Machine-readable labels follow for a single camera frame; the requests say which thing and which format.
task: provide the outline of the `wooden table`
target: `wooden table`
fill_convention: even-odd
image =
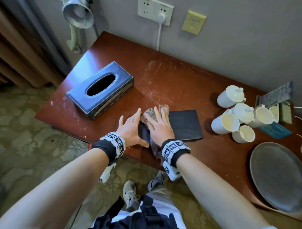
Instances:
[[[112,61],[116,61],[134,77],[135,87],[92,121],[65,93]],[[294,124],[286,126],[294,134],[280,140],[273,139],[259,129],[255,129],[255,141],[247,144],[236,143],[230,134],[217,135],[211,130],[210,125],[214,118],[225,111],[218,106],[216,100],[228,85],[243,87],[246,103],[252,107],[255,105],[256,96],[264,94],[263,91],[251,86],[103,32],[36,118],[64,133],[91,143],[106,133],[115,131],[120,116],[124,115],[126,120],[138,108],[145,111],[158,104],[168,104],[171,111],[196,109],[204,139],[188,143],[192,155],[253,204],[277,211],[268,206],[251,182],[249,157],[258,144],[276,142],[290,149],[302,160],[300,152],[302,140],[295,134],[301,134],[301,131],[298,132],[297,123],[301,130],[302,121],[294,118]],[[159,160],[155,160],[150,149],[140,146],[129,147],[125,151],[125,156],[162,169]],[[301,213],[286,215],[302,219]]]

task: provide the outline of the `hand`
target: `hand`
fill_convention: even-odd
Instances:
[[[152,119],[148,114],[145,114],[145,117],[148,120],[147,126],[150,130],[151,138],[156,145],[161,147],[164,141],[175,138],[175,136],[169,122],[169,117],[164,109],[161,108],[162,115],[160,116],[157,107],[154,107],[154,113],[157,121]]]
[[[127,119],[123,125],[124,116],[120,117],[118,122],[117,134],[121,135],[126,142],[126,147],[140,144],[146,148],[149,147],[148,142],[138,136],[138,123],[140,122],[140,108],[137,112]]]

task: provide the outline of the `patterned carpet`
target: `patterned carpet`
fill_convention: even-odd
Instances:
[[[0,215],[51,174],[87,151],[86,143],[34,119],[54,90],[54,87],[0,88]],[[122,158],[107,183],[99,182],[83,202],[72,228],[90,227],[94,219],[122,195],[124,182],[129,179],[136,182],[138,195],[147,193],[147,184],[157,172]],[[220,228],[198,204],[182,179],[169,181],[166,185],[188,229]],[[279,229],[302,228],[298,221],[259,211]],[[70,228],[74,216],[66,228]]]

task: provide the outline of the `shoe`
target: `shoe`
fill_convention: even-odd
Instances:
[[[169,176],[166,172],[159,171],[156,177],[151,180],[148,184],[148,191],[151,192],[152,188],[158,184],[161,183],[162,185],[166,183],[169,180]]]
[[[138,202],[140,196],[136,195],[136,186],[133,180],[128,180],[124,184],[123,197],[126,202],[127,210],[130,206],[137,205],[137,204],[138,206],[140,205]]]

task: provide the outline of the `black leather tissue box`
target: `black leather tissue box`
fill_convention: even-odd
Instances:
[[[113,61],[66,95],[94,120],[133,86],[133,76]]]

